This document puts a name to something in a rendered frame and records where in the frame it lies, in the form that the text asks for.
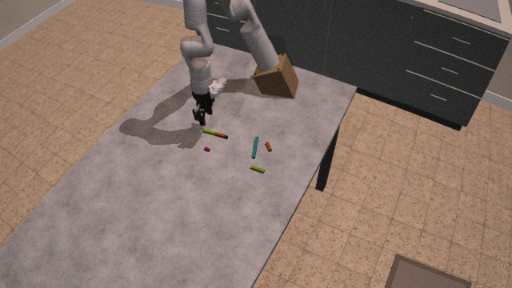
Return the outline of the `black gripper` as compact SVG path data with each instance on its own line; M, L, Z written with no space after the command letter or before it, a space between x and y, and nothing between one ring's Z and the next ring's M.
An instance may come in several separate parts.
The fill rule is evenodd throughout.
M212 115L212 113L213 113L213 111L212 111L213 103L212 102L214 102L214 98L211 98L210 92L207 94L195 94L192 91L192 96L196 100L196 106L197 106L196 109L192 110L194 119L196 121L199 121L199 124L201 126L205 126L206 125L205 113ZM206 101L204 101L204 100L206 100ZM212 105L211 105L211 103L212 103ZM207 108L207 110L206 110L206 108ZM202 110L200 110L200 109L202 109Z

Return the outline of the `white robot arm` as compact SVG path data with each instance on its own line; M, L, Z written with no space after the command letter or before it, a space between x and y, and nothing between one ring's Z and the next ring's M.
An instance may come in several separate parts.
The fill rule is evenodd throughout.
M279 64L278 55L268 39L250 0L217 0L231 22L248 21L240 29L240 34L249 48L260 71L272 70ZM226 79L212 82L209 57L214 51L214 43L207 25L206 0L183 0L185 27L201 35L185 36L180 43L182 56L190 71L191 90L195 94L207 94L212 98L220 95L226 86Z

